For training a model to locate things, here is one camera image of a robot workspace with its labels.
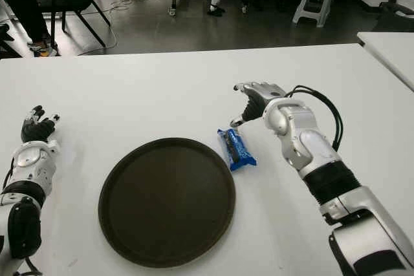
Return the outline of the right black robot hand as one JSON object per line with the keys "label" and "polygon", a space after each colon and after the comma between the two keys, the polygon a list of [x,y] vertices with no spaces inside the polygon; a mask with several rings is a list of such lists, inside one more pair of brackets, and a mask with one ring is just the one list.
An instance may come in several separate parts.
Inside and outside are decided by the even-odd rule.
{"label": "right black robot hand", "polygon": [[233,87],[234,91],[240,91],[248,97],[244,111],[230,122],[230,127],[240,125],[262,117],[265,107],[275,98],[282,98],[286,92],[276,84],[267,82],[238,83]]}

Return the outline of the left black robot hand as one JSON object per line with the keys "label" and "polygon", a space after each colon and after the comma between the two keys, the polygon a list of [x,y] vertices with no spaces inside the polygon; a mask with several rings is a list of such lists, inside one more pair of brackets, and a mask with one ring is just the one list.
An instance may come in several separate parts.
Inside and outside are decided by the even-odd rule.
{"label": "left black robot hand", "polygon": [[42,118],[45,114],[43,107],[37,105],[30,110],[23,120],[21,127],[21,141],[27,142],[48,142],[48,138],[56,129],[60,120],[59,114],[53,114],[50,118]]}

